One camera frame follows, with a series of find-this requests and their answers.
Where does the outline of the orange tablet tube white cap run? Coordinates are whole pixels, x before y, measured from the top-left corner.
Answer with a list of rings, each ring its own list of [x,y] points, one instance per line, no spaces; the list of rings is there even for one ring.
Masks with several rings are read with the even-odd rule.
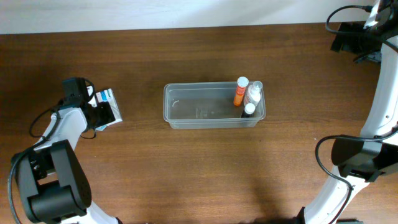
[[[237,80],[237,88],[234,96],[233,104],[235,106],[240,106],[243,102],[244,94],[246,88],[249,85],[249,80],[246,77],[239,77]]]

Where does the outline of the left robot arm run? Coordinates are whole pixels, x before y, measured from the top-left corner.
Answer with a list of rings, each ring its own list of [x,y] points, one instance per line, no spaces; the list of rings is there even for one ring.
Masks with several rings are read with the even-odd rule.
[[[123,119],[112,89],[96,91],[85,78],[62,82],[65,96],[47,109],[51,121],[38,141],[11,160],[7,194],[13,210],[17,184],[26,217],[32,223],[113,223],[94,203],[75,147],[83,133],[102,131]]]

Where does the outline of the white Panadol box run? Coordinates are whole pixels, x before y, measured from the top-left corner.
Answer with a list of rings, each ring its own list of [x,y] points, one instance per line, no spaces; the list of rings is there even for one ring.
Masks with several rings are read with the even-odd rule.
[[[107,121],[104,124],[102,124],[101,126],[97,127],[96,128],[97,131],[103,131],[108,126],[111,126],[111,125],[114,125],[116,123],[120,123],[123,121],[121,112],[119,110],[119,106],[116,101],[116,97],[113,93],[112,88],[108,88],[108,89],[101,90],[101,91],[97,92],[96,97],[98,100],[97,105],[99,103],[104,103],[104,102],[107,103],[110,106],[112,115],[113,115],[113,118],[111,119],[111,121]]]

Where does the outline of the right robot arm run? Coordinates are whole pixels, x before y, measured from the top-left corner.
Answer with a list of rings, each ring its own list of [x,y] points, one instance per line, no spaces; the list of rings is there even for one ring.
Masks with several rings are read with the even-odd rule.
[[[331,49],[357,55],[354,62],[369,60],[381,69],[369,116],[358,137],[334,135],[322,138],[315,146],[333,141],[328,170],[316,160],[328,178],[317,197],[302,207],[292,223],[340,223],[340,215],[352,199],[378,177],[397,172],[397,1],[376,1],[360,6],[369,13],[362,23],[341,23]]]

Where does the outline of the dark brown syrup bottle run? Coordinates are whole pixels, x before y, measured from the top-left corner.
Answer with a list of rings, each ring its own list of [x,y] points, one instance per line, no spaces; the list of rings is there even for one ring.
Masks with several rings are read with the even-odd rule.
[[[248,103],[242,112],[241,118],[251,118],[254,115],[256,106],[252,103]]]

